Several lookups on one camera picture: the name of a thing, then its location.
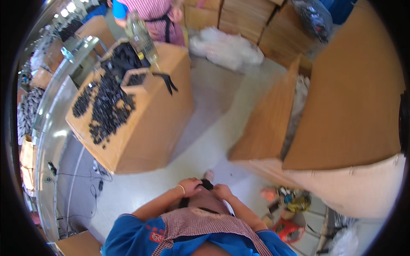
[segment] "red logo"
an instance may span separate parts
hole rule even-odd
[[[160,235],[156,232],[151,232],[151,234],[150,234],[150,240],[153,241],[153,242],[160,243],[160,242],[162,242],[163,238],[164,238],[163,235]]]

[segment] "blue shirt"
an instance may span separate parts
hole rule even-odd
[[[143,222],[134,215],[120,216],[114,223],[102,255],[151,255],[162,241],[165,223],[161,217]],[[271,230],[256,232],[273,256],[296,256],[288,245]],[[182,236],[174,239],[172,249],[164,249],[161,256],[191,255],[205,241],[212,242],[231,255],[258,256],[252,241],[232,233],[210,233],[200,236]]]
[[[112,15],[117,20],[122,20],[127,17],[128,7],[119,3],[117,0],[112,0]]]

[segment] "woman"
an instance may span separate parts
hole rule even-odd
[[[213,186],[209,179],[213,179],[211,171],[203,180],[184,179],[132,214],[121,215],[102,254],[296,256],[228,186]]]
[[[137,10],[155,41],[185,46],[184,35],[178,22],[182,20],[182,0],[113,0],[112,13],[118,26],[125,28],[127,13]]]

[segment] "gold bangle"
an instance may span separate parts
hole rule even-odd
[[[185,188],[181,184],[177,184],[175,187],[178,187],[178,186],[180,186],[182,188],[182,191],[183,191],[182,196],[184,197],[185,196]]]

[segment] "floor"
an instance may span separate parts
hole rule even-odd
[[[116,39],[125,36],[124,31],[115,24],[111,10],[106,22]],[[112,182],[104,180],[103,190],[101,193],[96,191],[95,199],[94,189],[98,187],[101,176],[92,169],[91,154],[83,150],[74,136],[69,137],[59,163],[59,173],[83,177],[59,175],[57,210],[61,216],[70,216],[70,223],[66,218],[59,221],[62,229],[67,229],[68,225],[77,231],[89,229],[104,243],[120,214],[135,211],[174,187],[181,179],[201,178],[208,169],[214,171],[214,184],[229,185],[233,194],[258,216],[262,217],[268,212],[268,201],[260,198],[259,191],[270,183],[235,167],[226,157],[241,136],[254,106],[285,69],[266,59],[260,67],[239,74],[195,56],[191,56],[191,61],[195,112],[166,168],[115,175]],[[313,216],[309,224],[320,230],[326,206],[316,197],[313,201]],[[315,236],[301,240],[301,253],[298,254],[311,255],[318,241]],[[304,243],[311,244],[309,253],[305,253]]]

